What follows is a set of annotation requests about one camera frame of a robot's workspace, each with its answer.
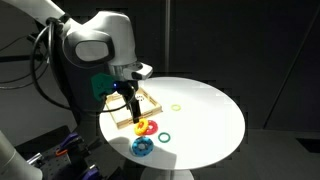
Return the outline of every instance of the red ring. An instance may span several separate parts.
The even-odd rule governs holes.
[[[148,120],[149,126],[148,129],[146,130],[146,132],[144,133],[145,135],[152,135],[154,133],[156,133],[158,131],[158,124],[152,120]]]

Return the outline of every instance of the yellow ring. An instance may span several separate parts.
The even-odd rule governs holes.
[[[136,126],[134,127],[134,132],[136,133],[136,135],[141,136],[143,135],[143,133],[147,131],[148,126],[149,126],[148,120],[145,118],[142,118],[139,120],[139,123],[137,123]]]
[[[180,111],[181,106],[178,105],[178,104],[173,104],[173,105],[171,106],[171,109],[174,110],[174,111]]]

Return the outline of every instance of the metal rod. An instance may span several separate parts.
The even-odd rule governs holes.
[[[314,22],[315,22],[318,14],[319,14],[319,11],[320,11],[320,4],[318,5],[318,8],[317,8],[317,10],[316,10],[316,12],[315,12],[315,14],[314,14],[314,16],[313,16],[310,24],[309,24],[309,27],[308,27],[308,29],[307,29],[304,37],[303,37],[303,40],[302,40],[302,42],[301,42],[301,44],[300,44],[300,47],[299,47],[299,49],[298,49],[298,51],[297,51],[297,54],[295,55],[295,57],[294,57],[291,65],[290,65],[290,67],[289,67],[289,70],[288,70],[288,72],[287,72],[287,74],[286,74],[286,77],[284,78],[284,80],[283,80],[283,82],[282,82],[282,85],[281,85],[281,87],[280,87],[280,89],[279,89],[279,91],[278,91],[278,94],[277,94],[277,96],[276,96],[276,98],[275,98],[275,100],[274,100],[274,102],[273,102],[273,104],[272,104],[272,106],[271,106],[271,108],[270,108],[269,114],[268,114],[268,116],[267,116],[267,118],[266,118],[266,121],[265,121],[264,124],[263,124],[262,129],[265,129],[265,128],[267,127],[267,125],[268,125],[268,122],[269,122],[269,120],[270,120],[271,114],[272,114],[272,112],[273,112],[273,110],[274,110],[274,108],[275,108],[275,106],[276,106],[276,104],[277,104],[277,102],[278,102],[278,100],[279,100],[279,97],[280,97],[280,95],[281,95],[281,93],[282,93],[285,85],[287,84],[288,78],[289,78],[289,76],[290,76],[290,74],[291,74],[291,72],[292,72],[292,70],[293,70],[293,68],[294,68],[294,66],[295,66],[295,64],[296,64],[296,62],[297,62],[298,57],[300,56],[300,53],[301,53],[301,51],[302,51],[302,49],[303,49],[303,47],[304,47],[304,44],[305,44],[305,42],[306,42],[306,40],[307,40],[307,38],[308,38],[308,36],[309,36],[309,34],[310,34],[310,32],[311,32],[311,29],[312,29],[312,27],[313,27],[313,25],[314,25]]]
[[[169,55],[170,55],[170,16],[171,0],[166,0],[166,24],[165,24],[165,49],[164,66],[166,75],[169,74]]]

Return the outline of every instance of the teal ring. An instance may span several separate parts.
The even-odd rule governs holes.
[[[168,139],[167,139],[167,140],[165,140],[165,141],[164,141],[164,140],[161,140],[161,138],[160,138],[160,137],[161,137],[162,135],[167,135],[167,136],[168,136]],[[170,141],[171,137],[170,137],[170,134],[169,134],[169,133],[162,132],[162,133],[160,133],[160,134],[159,134],[158,139],[159,139],[159,141],[160,141],[160,142],[162,142],[162,143],[167,143],[167,142],[169,142],[169,141]]]

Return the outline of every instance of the round white table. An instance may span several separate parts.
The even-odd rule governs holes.
[[[193,180],[190,169],[209,166],[229,156],[241,143],[245,122],[243,115],[226,94],[195,80],[173,77],[139,81],[139,87],[162,105],[161,113],[149,120],[158,131],[149,137],[153,151],[136,157],[131,146],[138,136],[134,125],[118,129],[109,113],[100,116],[100,128],[109,144],[124,157],[142,164],[141,179]],[[179,111],[171,109],[181,106]],[[171,136],[168,143],[158,139],[161,132]]]

